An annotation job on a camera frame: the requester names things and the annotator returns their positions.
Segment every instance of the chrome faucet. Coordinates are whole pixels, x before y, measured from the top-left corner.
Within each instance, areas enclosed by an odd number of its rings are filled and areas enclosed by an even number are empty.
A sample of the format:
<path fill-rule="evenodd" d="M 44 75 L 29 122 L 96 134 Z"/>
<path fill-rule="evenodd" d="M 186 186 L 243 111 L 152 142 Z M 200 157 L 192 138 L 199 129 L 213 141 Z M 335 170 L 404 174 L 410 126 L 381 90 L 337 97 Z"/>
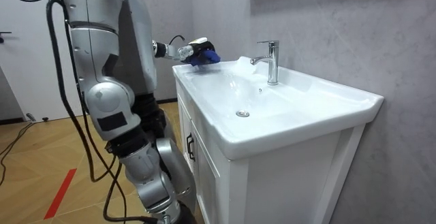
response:
<path fill-rule="evenodd" d="M 258 64 L 260 61 L 266 61 L 269 64 L 268 69 L 268 84 L 277 85 L 279 83 L 279 40 L 260 41 L 259 43 L 268 43 L 269 55 L 265 57 L 256 57 L 250 60 L 252 65 Z"/>

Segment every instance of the faucet handle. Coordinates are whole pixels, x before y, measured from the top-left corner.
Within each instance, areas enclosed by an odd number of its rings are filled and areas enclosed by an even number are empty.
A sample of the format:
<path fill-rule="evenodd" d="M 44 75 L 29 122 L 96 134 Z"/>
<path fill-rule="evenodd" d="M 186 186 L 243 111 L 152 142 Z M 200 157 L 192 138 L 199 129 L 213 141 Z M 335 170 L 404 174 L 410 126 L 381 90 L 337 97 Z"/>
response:
<path fill-rule="evenodd" d="M 270 48 L 279 47 L 280 41 L 279 40 L 266 40 L 266 41 L 259 41 L 258 44 L 261 43 L 268 43 L 268 46 Z"/>

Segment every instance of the white sink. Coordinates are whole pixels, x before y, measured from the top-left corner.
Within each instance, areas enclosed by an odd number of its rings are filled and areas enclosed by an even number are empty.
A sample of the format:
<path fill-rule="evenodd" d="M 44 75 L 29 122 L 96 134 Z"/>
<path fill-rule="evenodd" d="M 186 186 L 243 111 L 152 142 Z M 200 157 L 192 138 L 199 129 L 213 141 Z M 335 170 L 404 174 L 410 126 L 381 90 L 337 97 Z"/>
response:
<path fill-rule="evenodd" d="M 268 64 L 253 66 L 247 57 L 173 70 L 220 137 L 223 155 L 233 160 L 364 125 L 384 99 L 282 67 L 279 84 L 270 86 Z M 249 116 L 237 116 L 240 110 Z"/>

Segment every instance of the drain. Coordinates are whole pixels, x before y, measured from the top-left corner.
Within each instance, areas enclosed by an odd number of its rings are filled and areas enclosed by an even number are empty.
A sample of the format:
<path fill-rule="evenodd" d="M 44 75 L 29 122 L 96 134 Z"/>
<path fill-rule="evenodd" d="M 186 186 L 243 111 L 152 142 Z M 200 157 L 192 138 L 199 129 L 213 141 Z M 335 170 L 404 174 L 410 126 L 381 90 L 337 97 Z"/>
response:
<path fill-rule="evenodd" d="M 239 117 L 245 118 L 245 117 L 250 116 L 250 113 L 248 113 L 245 110 L 239 110 L 239 111 L 236 112 L 236 115 L 238 115 Z"/>

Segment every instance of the cabinet handle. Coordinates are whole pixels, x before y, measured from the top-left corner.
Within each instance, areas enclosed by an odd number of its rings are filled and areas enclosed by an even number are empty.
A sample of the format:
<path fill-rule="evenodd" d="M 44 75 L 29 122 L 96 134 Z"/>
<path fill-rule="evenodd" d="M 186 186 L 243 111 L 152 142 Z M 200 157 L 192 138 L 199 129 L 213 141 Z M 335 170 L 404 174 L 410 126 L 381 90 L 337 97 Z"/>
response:
<path fill-rule="evenodd" d="M 193 138 L 192 138 L 192 134 L 190 133 L 189 136 L 186 138 L 187 141 L 187 147 L 188 147 L 188 154 L 189 154 L 189 158 L 192 159 L 194 162 L 196 161 L 196 158 L 193 155 L 193 151 L 191 149 L 191 144 L 193 144 Z"/>

